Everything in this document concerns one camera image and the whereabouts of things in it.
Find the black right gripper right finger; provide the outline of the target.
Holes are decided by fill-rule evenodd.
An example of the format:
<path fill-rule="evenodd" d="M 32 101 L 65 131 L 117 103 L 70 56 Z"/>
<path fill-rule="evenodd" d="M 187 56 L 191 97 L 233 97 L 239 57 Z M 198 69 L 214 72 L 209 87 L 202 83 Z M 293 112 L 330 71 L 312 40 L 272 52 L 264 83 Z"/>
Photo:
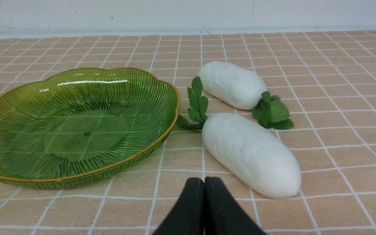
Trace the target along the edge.
<path fill-rule="evenodd" d="M 221 178 L 205 178 L 206 235 L 265 235 L 236 202 Z"/>

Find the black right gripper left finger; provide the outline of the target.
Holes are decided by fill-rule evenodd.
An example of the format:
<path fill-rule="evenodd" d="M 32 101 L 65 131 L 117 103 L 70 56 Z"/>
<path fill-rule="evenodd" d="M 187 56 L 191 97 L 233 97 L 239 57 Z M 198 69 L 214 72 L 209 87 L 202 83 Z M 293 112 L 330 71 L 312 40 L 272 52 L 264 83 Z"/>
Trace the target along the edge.
<path fill-rule="evenodd" d="M 200 178 L 188 178 L 175 205 L 154 235 L 203 235 L 205 186 Z"/>

